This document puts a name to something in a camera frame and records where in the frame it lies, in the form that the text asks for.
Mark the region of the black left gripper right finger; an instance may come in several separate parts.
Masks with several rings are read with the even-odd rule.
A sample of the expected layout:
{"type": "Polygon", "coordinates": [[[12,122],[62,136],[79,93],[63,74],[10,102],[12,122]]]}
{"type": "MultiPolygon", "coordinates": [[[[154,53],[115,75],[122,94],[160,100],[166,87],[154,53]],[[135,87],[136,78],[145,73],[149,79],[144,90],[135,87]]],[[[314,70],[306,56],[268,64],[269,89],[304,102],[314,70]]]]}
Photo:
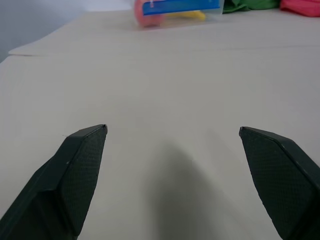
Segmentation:
{"type": "Polygon", "coordinates": [[[320,167],[291,139],[239,130],[254,186],[282,240],[320,240],[320,167]]]}

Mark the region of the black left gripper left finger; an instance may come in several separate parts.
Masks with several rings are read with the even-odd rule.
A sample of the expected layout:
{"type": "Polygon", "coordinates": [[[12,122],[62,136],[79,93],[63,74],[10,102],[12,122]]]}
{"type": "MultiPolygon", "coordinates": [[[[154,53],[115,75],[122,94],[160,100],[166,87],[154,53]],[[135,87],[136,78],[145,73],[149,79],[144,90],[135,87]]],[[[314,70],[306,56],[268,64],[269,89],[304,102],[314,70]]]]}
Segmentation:
{"type": "Polygon", "coordinates": [[[0,240],[77,240],[98,182],[108,128],[69,135],[0,219],[0,240]]]}

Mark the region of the pink cloth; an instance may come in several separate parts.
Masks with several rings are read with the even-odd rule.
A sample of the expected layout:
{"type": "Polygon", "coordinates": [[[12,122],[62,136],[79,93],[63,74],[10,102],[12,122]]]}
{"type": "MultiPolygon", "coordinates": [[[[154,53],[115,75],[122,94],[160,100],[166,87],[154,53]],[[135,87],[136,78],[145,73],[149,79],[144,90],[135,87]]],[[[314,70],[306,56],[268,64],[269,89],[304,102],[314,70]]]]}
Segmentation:
{"type": "Polygon", "coordinates": [[[281,0],[280,9],[306,17],[320,17],[320,0],[281,0]]]}

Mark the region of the green cloth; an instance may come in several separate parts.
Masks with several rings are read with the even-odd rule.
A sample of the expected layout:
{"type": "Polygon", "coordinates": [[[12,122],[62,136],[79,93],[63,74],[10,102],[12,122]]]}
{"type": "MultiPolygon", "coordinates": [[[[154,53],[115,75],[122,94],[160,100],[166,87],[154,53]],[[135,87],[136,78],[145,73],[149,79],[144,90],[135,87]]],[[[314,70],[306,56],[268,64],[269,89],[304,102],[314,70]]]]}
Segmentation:
{"type": "Polygon", "coordinates": [[[279,8],[281,0],[224,0],[223,13],[279,8]]]}

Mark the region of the red round toy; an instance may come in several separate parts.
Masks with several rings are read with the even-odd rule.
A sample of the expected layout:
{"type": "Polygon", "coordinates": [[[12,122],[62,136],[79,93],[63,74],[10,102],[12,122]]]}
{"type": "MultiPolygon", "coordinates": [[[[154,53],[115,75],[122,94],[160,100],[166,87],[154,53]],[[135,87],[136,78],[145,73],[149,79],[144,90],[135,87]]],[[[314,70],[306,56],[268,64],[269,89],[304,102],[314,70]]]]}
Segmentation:
{"type": "Polygon", "coordinates": [[[149,0],[135,0],[134,1],[134,17],[140,27],[156,27],[159,26],[164,20],[164,14],[143,15],[143,4],[149,0]]]}

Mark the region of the yellow toy banana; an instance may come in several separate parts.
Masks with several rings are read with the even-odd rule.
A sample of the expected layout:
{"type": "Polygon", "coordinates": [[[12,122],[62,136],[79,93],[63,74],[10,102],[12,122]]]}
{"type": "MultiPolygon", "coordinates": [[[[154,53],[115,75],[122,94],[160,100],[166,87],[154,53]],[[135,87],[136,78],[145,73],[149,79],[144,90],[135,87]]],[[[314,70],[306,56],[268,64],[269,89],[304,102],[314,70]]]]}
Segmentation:
{"type": "Polygon", "coordinates": [[[189,18],[200,21],[206,20],[206,14],[200,10],[166,13],[165,16],[169,18],[189,18]]]}

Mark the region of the clear plastic storage box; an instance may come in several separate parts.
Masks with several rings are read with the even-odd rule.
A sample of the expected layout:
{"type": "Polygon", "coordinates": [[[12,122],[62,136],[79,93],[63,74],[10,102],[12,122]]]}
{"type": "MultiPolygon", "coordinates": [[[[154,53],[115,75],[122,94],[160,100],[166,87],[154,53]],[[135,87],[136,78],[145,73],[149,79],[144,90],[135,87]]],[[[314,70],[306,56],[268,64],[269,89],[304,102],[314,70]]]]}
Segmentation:
{"type": "Polygon", "coordinates": [[[133,16],[141,28],[175,27],[215,21],[225,0],[131,0],[133,16]]]}

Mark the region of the blue label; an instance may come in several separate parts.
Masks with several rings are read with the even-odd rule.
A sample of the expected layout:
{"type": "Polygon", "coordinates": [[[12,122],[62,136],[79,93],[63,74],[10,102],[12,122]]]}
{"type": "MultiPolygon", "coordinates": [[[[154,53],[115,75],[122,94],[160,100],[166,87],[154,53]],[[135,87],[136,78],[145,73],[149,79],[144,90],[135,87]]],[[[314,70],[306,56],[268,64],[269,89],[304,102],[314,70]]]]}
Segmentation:
{"type": "Polygon", "coordinates": [[[152,0],[142,4],[144,16],[220,9],[220,0],[152,0]]]}

